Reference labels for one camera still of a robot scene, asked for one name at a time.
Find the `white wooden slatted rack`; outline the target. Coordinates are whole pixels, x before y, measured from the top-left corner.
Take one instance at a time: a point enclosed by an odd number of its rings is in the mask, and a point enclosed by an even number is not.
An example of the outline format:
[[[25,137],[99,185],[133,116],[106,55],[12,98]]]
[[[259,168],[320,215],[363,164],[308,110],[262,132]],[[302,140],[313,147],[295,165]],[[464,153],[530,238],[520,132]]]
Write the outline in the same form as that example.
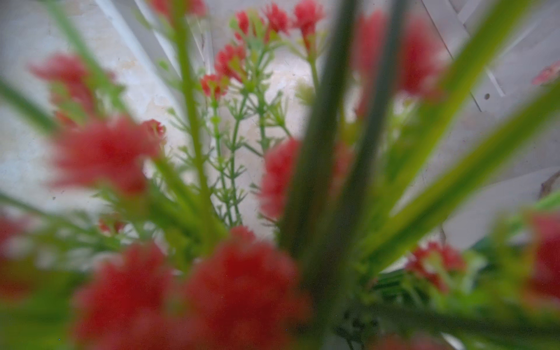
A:
[[[456,58],[475,27],[491,8],[490,1],[414,1],[414,9],[433,25],[443,44],[443,57]],[[126,65],[134,72],[125,77],[128,103],[137,118],[170,125],[169,107],[179,96],[158,76],[157,61],[174,64],[170,45],[146,29],[138,17],[151,17],[142,1],[100,1],[99,8],[132,52]],[[479,86],[467,100],[457,121],[440,143],[420,178],[407,192],[411,198],[464,155],[492,127],[538,91],[533,77],[559,59],[559,3],[537,4],[521,22]],[[538,198],[541,185],[559,170],[559,125],[551,125],[529,148],[474,198],[443,223],[441,231],[451,244],[467,248],[481,239],[497,214],[518,209]]]

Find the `red flower plant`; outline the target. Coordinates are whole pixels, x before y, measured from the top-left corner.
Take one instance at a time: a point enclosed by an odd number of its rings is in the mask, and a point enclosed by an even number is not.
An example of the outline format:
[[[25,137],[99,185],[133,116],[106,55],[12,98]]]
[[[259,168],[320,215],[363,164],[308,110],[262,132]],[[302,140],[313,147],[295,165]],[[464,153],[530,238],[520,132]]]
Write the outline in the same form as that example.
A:
[[[3,349],[318,349],[329,334],[363,349],[444,349],[444,335],[486,349],[559,348],[559,197],[545,211],[501,220],[489,240],[459,252],[420,241],[525,141],[559,113],[554,83],[403,209],[396,204],[484,65],[529,8],[499,1],[446,71],[424,25],[397,1],[387,14],[338,12],[303,139],[264,148],[261,211],[272,242],[240,220],[234,186],[210,185],[201,130],[211,121],[197,92],[217,104],[237,88],[237,120],[265,78],[279,32],[300,31],[316,58],[323,13],[302,1],[289,20],[272,7],[249,17],[194,80],[187,43],[191,1],[171,1],[165,33],[179,55],[188,165],[180,177],[151,125],[134,121],[61,9],[47,7],[76,50],[36,71],[55,93],[48,115],[6,82],[1,97],[53,144],[55,183],[95,189],[115,221],[56,216],[3,195],[1,205],[40,220],[1,216],[1,243],[30,252],[1,258]]]

